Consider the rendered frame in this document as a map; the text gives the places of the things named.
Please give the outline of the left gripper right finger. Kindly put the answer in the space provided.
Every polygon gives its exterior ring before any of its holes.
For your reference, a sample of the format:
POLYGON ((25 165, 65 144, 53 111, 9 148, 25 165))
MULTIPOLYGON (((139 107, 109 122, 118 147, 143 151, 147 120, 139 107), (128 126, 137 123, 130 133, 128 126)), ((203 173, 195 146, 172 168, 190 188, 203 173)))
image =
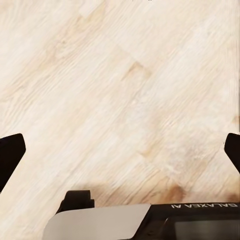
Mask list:
POLYGON ((235 165, 240 173, 240 135, 235 133, 229 133, 227 135, 224 151, 235 165))

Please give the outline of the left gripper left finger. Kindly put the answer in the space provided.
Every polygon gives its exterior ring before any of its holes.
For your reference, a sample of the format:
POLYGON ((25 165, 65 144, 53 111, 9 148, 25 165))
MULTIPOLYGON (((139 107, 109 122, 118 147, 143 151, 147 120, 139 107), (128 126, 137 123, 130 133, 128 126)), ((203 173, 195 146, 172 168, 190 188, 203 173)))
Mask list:
POLYGON ((0 193, 26 152, 21 133, 0 138, 0 193))

